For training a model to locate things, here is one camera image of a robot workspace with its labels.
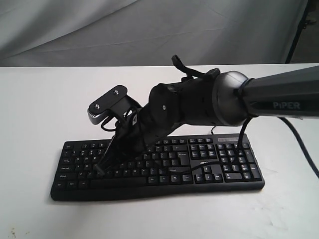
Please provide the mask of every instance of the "table surface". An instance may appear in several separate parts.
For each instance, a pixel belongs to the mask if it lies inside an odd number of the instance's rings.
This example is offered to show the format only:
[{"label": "table surface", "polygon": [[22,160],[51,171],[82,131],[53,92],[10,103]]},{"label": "table surface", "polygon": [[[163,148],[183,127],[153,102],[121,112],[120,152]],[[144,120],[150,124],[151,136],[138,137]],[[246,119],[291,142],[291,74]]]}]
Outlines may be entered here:
[{"label": "table surface", "polygon": [[[257,78],[310,66],[314,64],[219,68]],[[112,136],[88,120],[92,101],[121,84],[146,104],[154,85],[182,76],[173,67],[0,68],[0,238],[318,238],[318,179],[290,130],[276,118],[256,118],[246,131],[265,178],[259,192],[118,202],[51,200],[63,143]],[[318,121],[292,123],[319,165]],[[214,131],[238,133],[239,128]],[[172,135],[209,132],[208,126],[184,125]]]}]

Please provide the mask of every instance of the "black keyboard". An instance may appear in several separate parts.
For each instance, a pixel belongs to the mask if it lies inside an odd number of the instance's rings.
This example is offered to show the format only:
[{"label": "black keyboard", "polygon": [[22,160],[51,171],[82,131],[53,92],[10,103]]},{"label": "black keyboard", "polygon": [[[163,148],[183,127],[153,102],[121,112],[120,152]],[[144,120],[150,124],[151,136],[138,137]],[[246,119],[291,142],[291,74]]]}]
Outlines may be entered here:
[{"label": "black keyboard", "polygon": [[[247,136],[235,157],[237,134],[172,136],[141,156],[93,170],[109,140],[65,142],[51,189],[56,201],[105,201],[180,193],[258,190],[264,179]],[[205,162],[209,166],[190,169]]]}]

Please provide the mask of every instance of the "space bar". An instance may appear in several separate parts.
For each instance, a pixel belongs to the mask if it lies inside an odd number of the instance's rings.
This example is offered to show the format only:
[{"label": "space bar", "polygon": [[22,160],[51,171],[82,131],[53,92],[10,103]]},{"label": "space bar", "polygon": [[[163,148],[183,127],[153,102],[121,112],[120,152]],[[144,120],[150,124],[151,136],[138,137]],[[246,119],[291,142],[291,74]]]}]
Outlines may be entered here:
[{"label": "space bar", "polygon": [[91,188],[124,188],[144,185],[146,185],[146,178],[119,178],[91,181]]}]

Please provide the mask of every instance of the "gray curtain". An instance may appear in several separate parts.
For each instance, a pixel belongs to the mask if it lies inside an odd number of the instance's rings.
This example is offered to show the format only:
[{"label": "gray curtain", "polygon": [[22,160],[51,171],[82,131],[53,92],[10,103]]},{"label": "gray curtain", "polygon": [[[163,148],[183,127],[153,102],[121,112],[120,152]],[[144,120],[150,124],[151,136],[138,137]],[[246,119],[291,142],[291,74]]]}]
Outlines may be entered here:
[{"label": "gray curtain", "polygon": [[0,3],[0,66],[171,65],[173,54],[188,65],[283,63],[306,4],[5,1]]}]

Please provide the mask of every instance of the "robotic arm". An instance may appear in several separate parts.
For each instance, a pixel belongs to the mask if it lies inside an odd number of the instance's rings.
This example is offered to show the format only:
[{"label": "robotic arm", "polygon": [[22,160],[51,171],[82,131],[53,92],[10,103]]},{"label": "robotic arm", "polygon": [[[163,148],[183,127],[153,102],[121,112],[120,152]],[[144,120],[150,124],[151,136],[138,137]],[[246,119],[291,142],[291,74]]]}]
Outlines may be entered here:
[{"label": "robotic arm", "polygon": [[[104,121],[102,129],[115,131],[96,166],[101,174],[140,155],[183,124],[239,126],[257,116],[319,117],[319,66],[249,79],[236,71],[201,73],[185,67],[177,56],[172,60],[187,76],[153,87],[144,107],[127,96],[124,86],[114,87],[89,106],[93,124]],[[113,118],[116,127],[105,128]]]}]

